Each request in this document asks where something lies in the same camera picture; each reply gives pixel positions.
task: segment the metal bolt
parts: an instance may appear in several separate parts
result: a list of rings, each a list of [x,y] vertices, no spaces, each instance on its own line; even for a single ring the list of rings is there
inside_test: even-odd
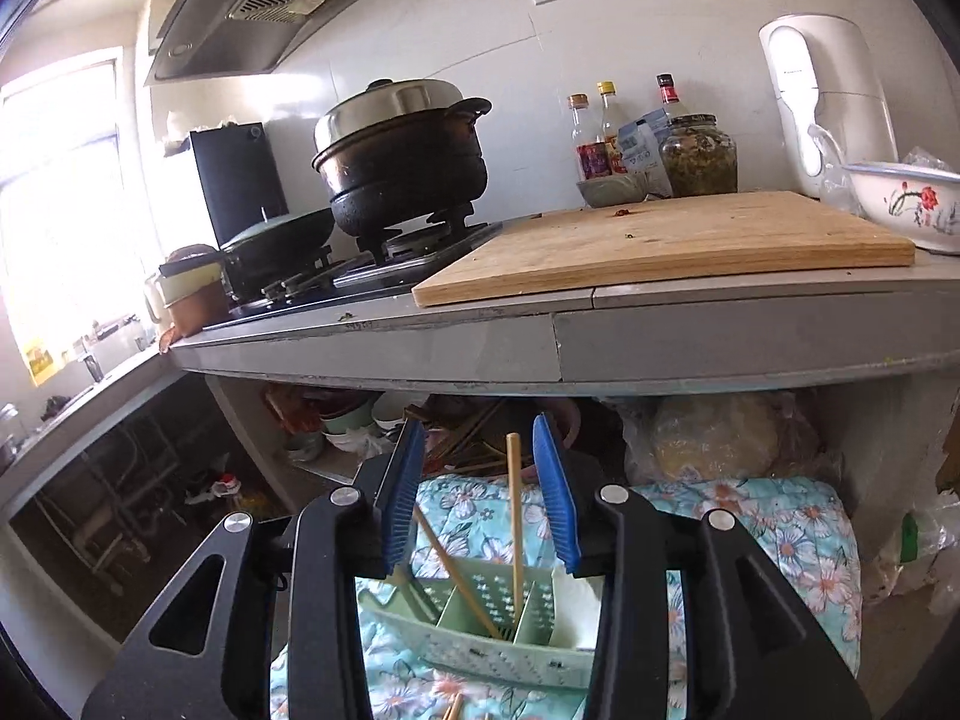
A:
[[[733,515],[723,509],[714,509],[707,517],[707,521],[718,531],[728,531],[736,525],[736,519],[733,518]]]
[[[606,487],[600,488],[600,499],[607,503],[619,505],[626,503],[629,497],[630,493],[627,493],[627,490],[621,488],[620,485],[606,485]]]
[[[229,514],[227,519],[224,519],[224,528],[226,528],[229,533],[240,533],[240,531],[246,531],[246,529],[251,525],[253,525],[253,517],[246,512]]]
[[[330,503],[334,506],[350,506],[360,500],[357,488],[337,488],[330,493]]]

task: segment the pot handle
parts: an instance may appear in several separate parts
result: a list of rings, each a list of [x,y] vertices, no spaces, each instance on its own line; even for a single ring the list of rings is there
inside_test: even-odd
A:
[[[481,116],[490,113],[491,109],[493,109],[493,104],[489,100],[467,98],[466,100],[460,100],[459,103],[453,103],[443,114],[445,116],[466,116],[473,124]]]

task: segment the green basket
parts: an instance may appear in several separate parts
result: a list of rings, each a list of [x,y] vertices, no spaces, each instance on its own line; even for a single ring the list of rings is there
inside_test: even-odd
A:
[[[476,588],[476,598],[487,609],[493,624],[507,632],[514,619],[512,566],[483,560],[456,560],[463,575]],[[553,578],[547,568],[525,567],[525,604],[514,641],[497,641],[470,611],[450,579],[419,580],[424,591],[443,613],[436,625],[419,621],[404,594],[395,591],[381,604],[362,590],[361,607],[392,630],[413,653],[442,669],[486,680],[530,688],[586,690],[593,653],[550,647],[553,634]]]

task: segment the countertop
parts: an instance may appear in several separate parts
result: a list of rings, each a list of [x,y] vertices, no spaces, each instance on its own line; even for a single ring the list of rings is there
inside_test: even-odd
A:
[[[47,422],[0,474],[0,512],[16,514],[69,461],[182,375],[156,347],[117,365]]]
[[[411,295],[205,331],[179,367],[365,389],[668,394],[960,364],[960,258],[626,284],[419,308]]]

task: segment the wooden cutting board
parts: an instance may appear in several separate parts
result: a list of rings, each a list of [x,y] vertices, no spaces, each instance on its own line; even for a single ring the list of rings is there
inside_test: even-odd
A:
[[[414,287],[419,306],[693,276],[913,265],[914,245],[792,191],[558,211]]]

